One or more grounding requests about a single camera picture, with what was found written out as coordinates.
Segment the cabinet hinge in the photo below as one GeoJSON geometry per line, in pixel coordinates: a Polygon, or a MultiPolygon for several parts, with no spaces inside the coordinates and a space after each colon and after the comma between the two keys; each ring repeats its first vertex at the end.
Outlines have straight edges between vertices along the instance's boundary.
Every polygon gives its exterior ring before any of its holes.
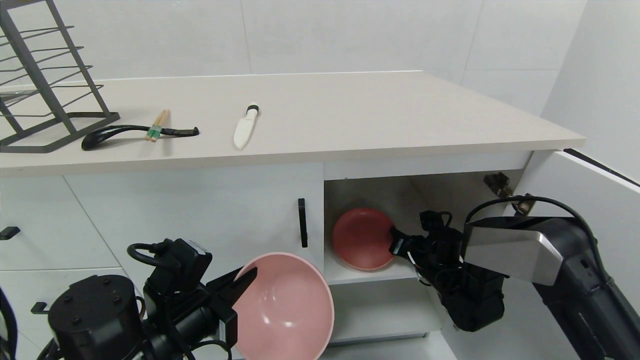
{"type": "MultiPolygon", "coordinates": [[[[506,199],[513,196],[513,190],[509,187],[510,178],[504,173],[499,172],[497,174],[490,174],[484,177],[484,183],[489,189],[501,199],[506,199]]],[[[522,200],[518,202],[512,202],[511,206],[516,211],[515,216],[526,217],[531,212],[534,204],[533,200],[522,200]]]]}

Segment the chopsticks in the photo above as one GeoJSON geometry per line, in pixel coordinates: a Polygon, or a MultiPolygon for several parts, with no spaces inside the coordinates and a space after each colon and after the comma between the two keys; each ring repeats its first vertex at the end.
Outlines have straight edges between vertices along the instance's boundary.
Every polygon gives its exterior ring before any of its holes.
{"type": "Polygon", "coordinates": [[[156,142],[158,140],[160,132],[162,131],[166,118],[169,117],[170,112],[171,111],[169,109],[165,109],[157,116],[156,121],[154,121],[145,135],[146,141],[151,140],[151,142],[156,142]]]}

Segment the open cabinet door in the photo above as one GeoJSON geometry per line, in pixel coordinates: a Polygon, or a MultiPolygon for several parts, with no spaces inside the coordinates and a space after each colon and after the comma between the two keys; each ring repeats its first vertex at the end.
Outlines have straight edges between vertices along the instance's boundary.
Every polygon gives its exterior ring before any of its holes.
{"type": "MultiPolygon", "coordinates": [[[[598,239],[605,268],[627,300],[640,310],[640,188],[565,152],[535,152],[515,193],[549,197],[580,213],[598,239]]],[[[514,211],[509,207],[505,215],[514,211]]],[[[568,216],[537,203],[530,216],[568,216]]],[[[475,332],[442,333],[458,359],[578,359],[533,286],[504,282],[504,317],[475,332]]]]}

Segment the white countertop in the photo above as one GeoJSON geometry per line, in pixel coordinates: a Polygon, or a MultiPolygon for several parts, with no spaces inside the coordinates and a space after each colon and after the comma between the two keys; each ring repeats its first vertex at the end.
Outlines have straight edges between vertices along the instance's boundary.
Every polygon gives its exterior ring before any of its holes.
{"type": "MultiPolygon", "coordinates": [[[[142,140],[129,131],[94,151],[78,140],[49,154],[0,154],[0,176],[37,176],[279,162],[531,151],[580,147],[581,135],[424,72],[362,72],[154,78],[98,81],[115,124],[197,126],[192,138],[142,140]],[[232,145],[237,121],[256,102],[260,115],[243,151],[232,145]]],[[[61,102],[72,88],[57,89],[61,102]]],[[[41,110],[34,96],[11,108],[41,110]]],[[[67,111],[98,111],[92,97],[67,111]]],[[[21,140],[32,145],[61,134],[58,125],[21,140]]],[[[0,119],[0,138],[12,130],[0,119]]]]}

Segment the red plate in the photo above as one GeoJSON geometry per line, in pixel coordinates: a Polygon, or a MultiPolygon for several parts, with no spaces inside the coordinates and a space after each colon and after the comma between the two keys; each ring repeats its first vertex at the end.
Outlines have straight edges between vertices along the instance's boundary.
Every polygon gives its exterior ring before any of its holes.
{"type": "Polygon", "coordinates": [[[333,251],[359,270],[377,270],[389,264],[393,255],[389,233],[393,223],[375,209],[358,208],[345,213],[333,228],[333,251]]]}

